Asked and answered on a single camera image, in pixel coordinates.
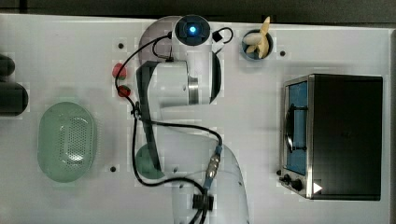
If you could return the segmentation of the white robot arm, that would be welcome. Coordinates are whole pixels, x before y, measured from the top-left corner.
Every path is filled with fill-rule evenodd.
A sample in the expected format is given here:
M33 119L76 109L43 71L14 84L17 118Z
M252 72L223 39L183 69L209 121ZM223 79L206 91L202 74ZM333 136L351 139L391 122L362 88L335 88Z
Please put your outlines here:
M165 61L136 71L140 119L155 170L173 185L175 224L249 224L248 200L238 161L221 136L205 127L170 123L165 108L209 105L221 87L216 36L198 15L171 22Z

